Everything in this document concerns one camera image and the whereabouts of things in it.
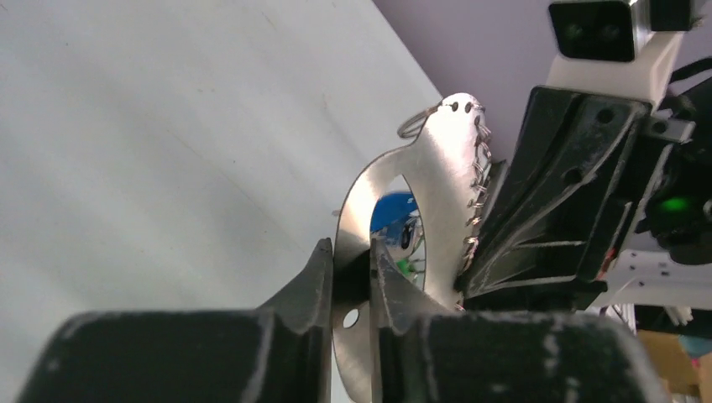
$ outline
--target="screw hole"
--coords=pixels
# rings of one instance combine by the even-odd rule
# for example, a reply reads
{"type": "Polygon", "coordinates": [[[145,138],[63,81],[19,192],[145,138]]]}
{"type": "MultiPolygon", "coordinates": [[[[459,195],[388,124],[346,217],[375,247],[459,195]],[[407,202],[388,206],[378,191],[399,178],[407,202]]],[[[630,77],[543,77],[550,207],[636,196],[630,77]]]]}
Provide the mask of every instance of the screw hole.
{"type": "Polygon", "coordinates": [[[566,186],[576,185],[584,180],[584,174],[579,168],[572,168],[563,174],[563,183],[566,186]]]}
{"type": "Polygon", "coordinates": [[[655,122],[652,124],[652,131],[658,134],[663,134],[668,130],[667,122],[655,122]]]}
{"type": "Polygon", "coordinates": [[[359,321],[359,310],[352,309],[343,317],[343,328],[349,329],[359,321]]]}
{"type": "Polygon", "coordinates": [[[610,109],[601,109],[601,111],[596,115],[596,120],[598,120],[599,123],[607,124],[613,120],[613,116],[613,111],[610,109]]]}

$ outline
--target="white scratch mark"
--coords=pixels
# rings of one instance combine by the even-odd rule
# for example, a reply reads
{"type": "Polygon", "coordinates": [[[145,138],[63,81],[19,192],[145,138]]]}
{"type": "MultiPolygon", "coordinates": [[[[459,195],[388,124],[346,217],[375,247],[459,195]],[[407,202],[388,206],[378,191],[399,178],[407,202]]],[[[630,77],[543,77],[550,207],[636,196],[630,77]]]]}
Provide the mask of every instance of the white scratch mark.
{"type": "Polygon", "coordinates": [[[82,327],[99,321],[101,319],[110,319],[120,317],[121,312],[88,312],[74,317],[67,323],[64,332],[62,332],[61,337],[64,340],[73,338],[75,333],[79,331],[82,327]]]}
{"type": "Polygon", "coordinates": [[[565,403],[576,403],[579,401],[579,386],[581,384],[575,378],[566,378],[566,395],[564,396],[565,403]]]}
{"type": "Polygon", "coordinates": [[[549,358],[544,360],[544,368],[549,376],[554,376],[558,366],[558,343],[554,333],[549,333],[544,338],[544,349],[549,353],[549,358]]]}
{"type": "Polygon", "coordinates": [[[257,349],[256,368],[252,376],[245,386],[240,401],[252,403],[259,398],[259,392],[262,390],[262,380],[267,372],[267,361],[270,355],[270,345],[272,344],[272,332],[275,322],[272,317],[260,317],[258,319],[259,327],[264,332],[259,338],[259,347],[257,349]]]}
{"type": "Polygon", "coordinates": [[[51,359],[47,363],[47,372],[55,372],[57,369],[60,368],[60,360],[59,359],[51,359]]]}
{"type": "MultiPolygon", "coordinates": [[[[430,333],[430,321],[424,321],[421,327],[421,340],[427,340],[428,334],[430,333]]],[[[430,398],[432,401],[438,401],[440,398],[437,393],[437,382],[435,381],[435,371],[433,367],[435,366],[432,362],[432,353],[427,347],[427,343],[422,344],[423,347],[423,359],[425,360],[425,365],[427,368],[426,382],[429,384],[430,398]]]]}

